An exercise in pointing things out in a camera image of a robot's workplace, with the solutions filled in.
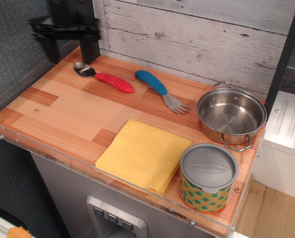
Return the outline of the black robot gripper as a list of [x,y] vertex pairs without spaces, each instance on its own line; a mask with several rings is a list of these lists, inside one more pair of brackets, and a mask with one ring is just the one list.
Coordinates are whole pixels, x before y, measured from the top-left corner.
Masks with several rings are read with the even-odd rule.
[[94,16],[91,0],[48,0],[49,14],[30,18],[35,36],[48,60],[58,63],[55,40],[79,40],[82,62],[90,65],[99,57],[99,19]]

